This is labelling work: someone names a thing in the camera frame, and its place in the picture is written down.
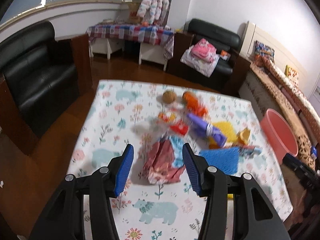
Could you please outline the colourful patterned pillow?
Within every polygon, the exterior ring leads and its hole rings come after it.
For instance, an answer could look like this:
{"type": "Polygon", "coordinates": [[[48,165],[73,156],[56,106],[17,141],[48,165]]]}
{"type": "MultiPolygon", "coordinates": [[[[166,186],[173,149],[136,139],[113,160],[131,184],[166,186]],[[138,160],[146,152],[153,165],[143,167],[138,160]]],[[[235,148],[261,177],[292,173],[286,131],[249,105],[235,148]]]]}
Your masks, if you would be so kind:
{"type": "Polygon", "coordinates": [[[258,67],[263,67],[266,62],[274,63],[274,49],[264,43],[256,40],[254,52],[254,63],[258,67]]]}

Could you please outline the blue mesh scrubber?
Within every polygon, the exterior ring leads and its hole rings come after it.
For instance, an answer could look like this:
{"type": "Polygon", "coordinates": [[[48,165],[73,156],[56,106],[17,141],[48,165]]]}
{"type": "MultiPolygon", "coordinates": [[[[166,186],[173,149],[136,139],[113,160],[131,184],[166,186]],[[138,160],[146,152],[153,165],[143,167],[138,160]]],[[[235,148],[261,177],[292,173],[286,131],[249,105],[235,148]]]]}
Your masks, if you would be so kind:
{"type": "Polygon", "coordinates": [[[201,150],[199,156],[204,157],[209,166],[215,166],[227,175],[238,172],[238,165],[246,158],[260,155],[262,148],[258,146],[234,146],[214,150],[201,150]]]}

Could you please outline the bed with brown blanket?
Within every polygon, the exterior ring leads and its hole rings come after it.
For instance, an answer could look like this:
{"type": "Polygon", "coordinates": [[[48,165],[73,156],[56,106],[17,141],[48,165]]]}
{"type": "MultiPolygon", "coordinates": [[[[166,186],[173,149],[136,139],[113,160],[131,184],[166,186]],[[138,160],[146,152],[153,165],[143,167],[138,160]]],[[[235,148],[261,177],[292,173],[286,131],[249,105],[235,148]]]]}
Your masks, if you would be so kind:
{"type": "Polygon", "coordinates": [[[306,70],[299,61],[274,37],[252,22],[247,22],[242,35],[240,55],[249,60],[251,65],[244,84],[239,90],[240,96],[250,100],[259,118],[263,118],[267,109],[278,111],[289,123],[298,144],[298,158],[311,169],[319,170],[319,153],[317,159],[310,156],[310,149],[319,150],[319,133],[309,125],[302,110],[276,78],[263,66],[254,63],[255,41],[258,40],[274,49],[274,64],[285,74],[286,65],[299,73],[299,86],[302,91],[306,85],[306,70]]]}

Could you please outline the yellow mesh scrubber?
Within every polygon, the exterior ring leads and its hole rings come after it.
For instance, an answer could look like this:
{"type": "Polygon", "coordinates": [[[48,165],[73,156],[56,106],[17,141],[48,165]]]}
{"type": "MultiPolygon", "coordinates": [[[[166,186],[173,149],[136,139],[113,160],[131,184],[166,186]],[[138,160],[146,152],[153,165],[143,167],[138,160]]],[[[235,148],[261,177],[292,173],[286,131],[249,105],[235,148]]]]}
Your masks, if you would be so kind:
{"type": "Polygon", "coordinates": [[[218,121],[218,122],[213,122],[212,125],[218,128],[223,133],[223,135],[227,138],[227,142],[237,141],[238,136],[231,122],[218,121]]]}

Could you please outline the pink folded clothes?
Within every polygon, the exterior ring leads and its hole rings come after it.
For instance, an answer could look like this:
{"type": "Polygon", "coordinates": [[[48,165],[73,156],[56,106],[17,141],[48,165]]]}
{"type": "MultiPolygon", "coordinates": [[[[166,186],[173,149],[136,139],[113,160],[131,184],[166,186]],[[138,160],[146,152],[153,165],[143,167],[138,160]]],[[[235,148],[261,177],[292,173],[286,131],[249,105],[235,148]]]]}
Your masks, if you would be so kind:
{"type": "Polygon", "coordinates": [[[191,53],[193,56],[198,57],[205,62],[213,63],[216,55],[216,48],[206,39],[202,38],[195,46],[193,46],[191,53]]]}

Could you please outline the orange plastic wrapper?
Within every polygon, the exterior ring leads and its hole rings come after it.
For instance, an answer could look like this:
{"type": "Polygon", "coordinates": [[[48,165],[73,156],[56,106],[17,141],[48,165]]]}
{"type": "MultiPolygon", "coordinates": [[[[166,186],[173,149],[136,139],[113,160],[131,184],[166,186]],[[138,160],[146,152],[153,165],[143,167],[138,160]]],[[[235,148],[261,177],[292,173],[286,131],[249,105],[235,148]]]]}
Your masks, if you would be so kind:
{"type": "Polygon", "coordinates": [[[184,92],[182,95],[182,99],[189,112],[199,117],[204,117],[208,114],[208,109],[206,108],[206,106],[199,100],[199,98],[193,92],[184,92]]]}

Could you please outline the yellow floral pillow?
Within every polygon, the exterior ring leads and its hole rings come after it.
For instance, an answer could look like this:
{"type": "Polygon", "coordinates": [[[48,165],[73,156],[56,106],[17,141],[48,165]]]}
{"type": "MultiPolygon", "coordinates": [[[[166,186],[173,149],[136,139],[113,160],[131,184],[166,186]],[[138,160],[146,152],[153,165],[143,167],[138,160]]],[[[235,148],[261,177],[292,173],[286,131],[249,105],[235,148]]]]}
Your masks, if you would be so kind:
{"type": "Polygon", "coordinates": [[[285,75],[292,84],[294,84],[296,87],[299,86],[299,73],[294,68],[286,65],[285,75]]]}

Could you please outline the walnut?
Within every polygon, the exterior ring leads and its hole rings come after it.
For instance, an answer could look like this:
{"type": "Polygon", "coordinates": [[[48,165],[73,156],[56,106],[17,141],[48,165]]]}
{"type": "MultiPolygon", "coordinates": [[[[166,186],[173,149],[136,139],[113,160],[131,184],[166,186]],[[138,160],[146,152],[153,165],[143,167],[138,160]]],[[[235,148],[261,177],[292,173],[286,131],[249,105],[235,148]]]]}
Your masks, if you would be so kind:
{"type": "Polygon", "coordinates": [[[162,95],[162,100],[166,104],[171,104],[175,102],[177,99],[177,95],[173,90],[166,90],[162,95]]]}

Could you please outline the red snack wrapper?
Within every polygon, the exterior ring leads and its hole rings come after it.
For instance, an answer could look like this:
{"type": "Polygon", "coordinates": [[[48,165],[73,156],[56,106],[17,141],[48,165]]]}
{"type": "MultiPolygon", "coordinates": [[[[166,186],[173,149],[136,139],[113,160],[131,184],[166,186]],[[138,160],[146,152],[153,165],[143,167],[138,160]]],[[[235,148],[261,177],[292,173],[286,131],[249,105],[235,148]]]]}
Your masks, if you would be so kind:
{"type": "Polygon", "coordinates": [[[174,133],[181,136],[185,136],[189,131],[189,126],[175,111],[159,112],[158,119],[163,124],[166,124],[174,133]]]}

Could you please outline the hanging pastel puffer jacket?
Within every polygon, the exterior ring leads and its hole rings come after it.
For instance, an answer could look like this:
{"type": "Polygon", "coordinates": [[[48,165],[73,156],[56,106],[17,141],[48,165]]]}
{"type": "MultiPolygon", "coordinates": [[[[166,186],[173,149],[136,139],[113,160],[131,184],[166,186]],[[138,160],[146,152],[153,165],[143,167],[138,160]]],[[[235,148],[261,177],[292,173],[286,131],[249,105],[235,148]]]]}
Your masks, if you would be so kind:
{"type": "Polygon", "coordinates": [[[137,11],[141,24],[162,25],[169,8],[169,0],[142,0],[137,11]]]}

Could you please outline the blue tissue pack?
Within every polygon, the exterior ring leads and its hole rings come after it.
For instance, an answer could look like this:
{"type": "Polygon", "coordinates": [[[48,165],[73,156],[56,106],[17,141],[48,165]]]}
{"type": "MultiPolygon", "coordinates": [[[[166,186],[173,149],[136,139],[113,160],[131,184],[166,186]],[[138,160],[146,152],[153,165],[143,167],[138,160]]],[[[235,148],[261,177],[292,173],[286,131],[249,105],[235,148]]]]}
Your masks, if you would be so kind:
{"type": "Polygon", "coordinates": [[[310,149],[310,156],[313,160],[317,159],[317,149],[315,148],[315,146],[312,146],[310,149]]]}

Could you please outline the pink plastic bucket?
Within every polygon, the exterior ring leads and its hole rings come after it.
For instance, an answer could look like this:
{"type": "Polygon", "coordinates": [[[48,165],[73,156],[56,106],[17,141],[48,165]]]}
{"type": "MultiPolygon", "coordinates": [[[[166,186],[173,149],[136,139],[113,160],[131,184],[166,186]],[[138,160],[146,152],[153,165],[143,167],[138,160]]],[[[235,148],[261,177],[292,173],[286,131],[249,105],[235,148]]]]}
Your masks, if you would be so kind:
{"type": "Polygon", "coordinates": [[[298,144],[293,130],[277,111],[271,108],[267,109],[260,126],[280,165],[287,153],[293,157],[297,156],[298,144]]]}

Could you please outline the plaid covered side table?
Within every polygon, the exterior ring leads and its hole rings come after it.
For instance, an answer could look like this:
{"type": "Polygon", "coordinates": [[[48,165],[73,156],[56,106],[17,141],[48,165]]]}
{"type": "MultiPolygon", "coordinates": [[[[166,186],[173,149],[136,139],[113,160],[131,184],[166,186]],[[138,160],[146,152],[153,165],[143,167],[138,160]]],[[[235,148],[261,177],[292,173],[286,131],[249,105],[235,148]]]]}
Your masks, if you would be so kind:
{"type": "Polygon", "coordinates": [[[86,33],[93,41],[96,38],[114,38],[140,43],[139,63],[142,61],[162,64],[166,69],[167,62],[174,55],[175,32],[165,27],[151,25],[144,27],[133,24],[97,24],[88,27],[86,33]]]}

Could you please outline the white folded cloth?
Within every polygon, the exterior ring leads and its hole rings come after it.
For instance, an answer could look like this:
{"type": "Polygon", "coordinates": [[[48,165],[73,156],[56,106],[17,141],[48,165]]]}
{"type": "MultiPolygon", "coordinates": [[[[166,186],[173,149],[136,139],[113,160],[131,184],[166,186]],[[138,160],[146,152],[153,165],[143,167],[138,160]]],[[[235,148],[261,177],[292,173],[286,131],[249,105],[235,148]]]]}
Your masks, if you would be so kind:
{"type": "Polygon", "coordinates": [[[220,58],[219,54],[214,54],[213,55],[213,62],[212,63],[206,62],[206,61],[194,56],[191,53],[191,49],[187,49],[183,53],[180,61],[182,63],[186,64],[187,66],[193,68],[194,70],[198,71],[202,75],[204,75],[206,77],[210,77],[217,66],[219,58],[220,58]]]}

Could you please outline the floral bear tablecloth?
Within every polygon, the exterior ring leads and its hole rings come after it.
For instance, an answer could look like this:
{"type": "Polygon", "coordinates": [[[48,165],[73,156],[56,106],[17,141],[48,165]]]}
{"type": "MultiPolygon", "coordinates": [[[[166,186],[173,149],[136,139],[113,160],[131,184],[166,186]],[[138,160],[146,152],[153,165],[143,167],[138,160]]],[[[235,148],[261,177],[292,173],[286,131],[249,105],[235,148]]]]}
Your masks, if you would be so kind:
{"type": "MultiPolygon", "coordinates": [[[[196,239],[206,199],[192,190],[187,174],[179,183],[151,185],[142,175],[146,154],[169,129],[158,115],[181,119],[181,100],[167,106],[162,94],[172,90],[182,96],[185,88],[132,81],[101,80],[79,134],[68,173],[92,174],[120,155],[127,144],[135,150],[123,193],[111,200],[120,239],[196,239]]],[[[250,130],[249,143],[261,153],[241,157],[236,175],[250,173],[259,183],[281,219],[293,210],[276,155],[260,127],[249,101],[196,90],[208,109],[207,120],[227,121],[240,132],[250,130]]]]}

